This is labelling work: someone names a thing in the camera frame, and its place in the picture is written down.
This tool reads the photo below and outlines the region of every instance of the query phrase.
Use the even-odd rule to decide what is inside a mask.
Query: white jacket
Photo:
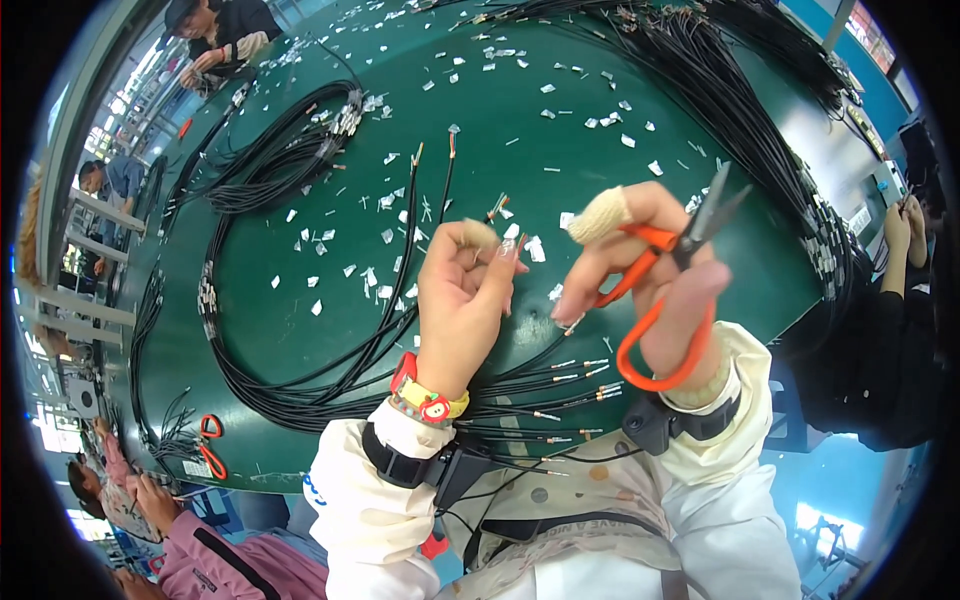
[[[321,436],[317,457],[303,486],[304,494],[318,513],[310,533],[329,553],[327,597],[330,600],[475,600],[477,597],[660,600],[659,569],[682,566],[690,583],[691,598],[799,598],[800,576],[787,544],[783,520],[774,510],[770,496],[776,470],[772,466],[760,467],[757,461],[772,420],[768,387],[770,353],[740,325],[717,322],[714,332],[730,349],[734,369],[718,398],[696,412],[707,414],[716,410],[739,388],[740,407],[733,423],[719,436],[705,442],[684,433],[671,441],[669,449],[658,460],[648,456],[644,459],[665,468],[673,479],[662,500],[657,498],[665,522],[669,522],[675,534],[672,547],[659,538],[638,535],[624,540],[618,533],[612,533],[609,543],[604,545],[606,522],[594,523],[593,527],[600,528],[600,540],[594,532],[593,540],[574,540],[564,546],[568,549],[572,544],[580,551],[548,553],[544,560],[531,560],[528,556],[520,564],[488,564],[440,589],[432,564],[417,551],[433,530],[435,490],[425,484],[406,490],[382,481],[361,446],[364,421],[336,420]],[[454,435],[452,428],[427,427],[404,417],[386,403],[373,412],[369,421],[376,423],[380,442],[417,458],[432,456]],[[610,441],[617,440],[621,440],[617,443],[622,446],[625,440],[622,433],[604,436],[587,445],[609,445]],[[598,457],[611,455],[608,450],[593,450],[590,454],[587,448],[587,452]],[[645,508],[642,502],[620,501],[634,498],[629,492],[620,491],[633,489],[633,481],[641,481],[641,493],[653,489],[658,495],[656,482],[650,484],[651,478],[656,480],[657,475],[650,469],[644,470],[644,460],[623,458],[607,464],[610,485],[619,486],[612,488],[618,491],[610,494],[615,498],[611,497],[605,505],[610,510],[629,512],[625,507],[637,504],[640,509]],[[578,475],[586,479],[585,471],[574,472],[581,468],[579,464],[566,462],[562,467],[551,464],[550,468],[571,474],[569,478],[553,477],[552,480],[574,482]],[[528,477],[525,475],[518,483]],[[532,477],[549,478],[548,475]],[[650,517],[649,511],[640,510],[639,514],[648,522],[660,520]],[[544,546],[549,544],[540,544],[534,550],[542,552]],[[493,585],[496,582],[502,585],[496,587]]]

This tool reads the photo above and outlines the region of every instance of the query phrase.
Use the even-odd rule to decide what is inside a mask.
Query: scissors blade
[[[710,180],[710,188],[707,196],[704,198],[700,208],[693,215],[693,222],[690,224],[690,233],[687,235],[694,242],[704,240],[704,230],[710,221],[712,221],[713,212],[716,210],[720,197],[723,195],[724,185],[727,183],[727,175],[730,173],[730,162],[727,161],[720,166],[720,170]]]
[[[716,235],[716,232],[719,231],[730,222],[734,212],[740,206],[740,203],[747,197],[747,194],[754,189],[752,185],[747,185],[740,192],[734,196],[728,202],[725,202],[722,206],[713,211],[713,214],[710,215],[710,218],[707,220],[704,228],[702,230],[703,237],[700,238],[700,242],[708,242],[713,239],[713,236]]]

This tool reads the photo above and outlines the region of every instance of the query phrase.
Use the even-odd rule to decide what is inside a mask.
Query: yellow watch strap
[[[396,394],[411,406],[420,408],[420,405],[433,395],[433,392],[430,392],[416,381],[407,379],[396,391]],[[470,404],[470,394],[469,392],[464,392],[464,394],[456,400],[447,398],[446,401],[450,405],[450,414],[447,415],[447,418],[457,419],[466,412]]]

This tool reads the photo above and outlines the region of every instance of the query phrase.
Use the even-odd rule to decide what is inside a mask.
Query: orange scissors
[[[593,306],[603,308],[614,300],[622,298],[624,294],[632,290],[640,279],[653,268],[654,264],[660,260],[660,256],[664,253],[669,253],[673,257],[674,262],[677,263],[677,267],[681,271],[688,269],[693,254],[700,250],[704,244],[730,220],[739,204],[743,202],[743,199],[746,198],[747,194],[750,193],[750,190],[753,188],[751,185],[747,185],[740,190],[732,200],[717,208],[729,172],[730,163],[726,162],[721,166],[717,174],[713,176],[713,181],[710,182],[710,188],[704,197],[703,204],[701,204],[693,218],[690,219],[690,222],[686,225],[682,233],[678,234],[673,231],[665,231],[663,229],[633,223],[621,226],[621,231],[625,231],[630,235],[646,241],[650,244],[650,247],[631,265],[626,273],[623,274],[623,278],[620,279],[608,294],[600,294],[600,297]],[[697,327],[696,332],[694,332],[692,340],[690,340],[690,347],[687,349],[686,358],[680,367],[669,377],[665,377],[664,379],[651,379],[644,377],[634,369],[634,366],[630,363],[630,348],[635,346],[640,341],[640,338],[643,337],[643,334],[650,330],[650,327],[657,321],[657,318],[660,317],[662,308],[663,299],[660,299],[654,304],[653,308],[651,308],[647,314],[643,315],[636,325],[634,325],[634,328],[630,330],[627,337],[623,338],[619,348],[616,350],[616,366],[620,370],[620,373],[623,374],[624,379],[630,382],[631,385],[642,390],[649,390],[650,392],[665,392],[671,390],[690,376],[690,373],[693,372],[694,367],[700,362],[704,351],[707,349],[710,330],[713,327],[713,319],[716,315],[716,302],[712,301],[707,308],[707,312],[704,314],[703,321],[700,323],[700,326]]]
[[[220,480],[227,479],[227,469],[224,468],[224,464],[220,462],[217,455],[210,450],[209,445],[212,438],[220,438],[223,437],[223,435],[224,426],[215,416],[204,415],[204,417],[200,419],[200,438],[197,440],[197,448],[204,457],[206,465],[210,467],[210,472]]]

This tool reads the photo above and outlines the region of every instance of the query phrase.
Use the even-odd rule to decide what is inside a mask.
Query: apple charm
[[[420,405],[420,416],[428,423],[443,422],[450,414],[450,403],[439,394],[431,394]]]

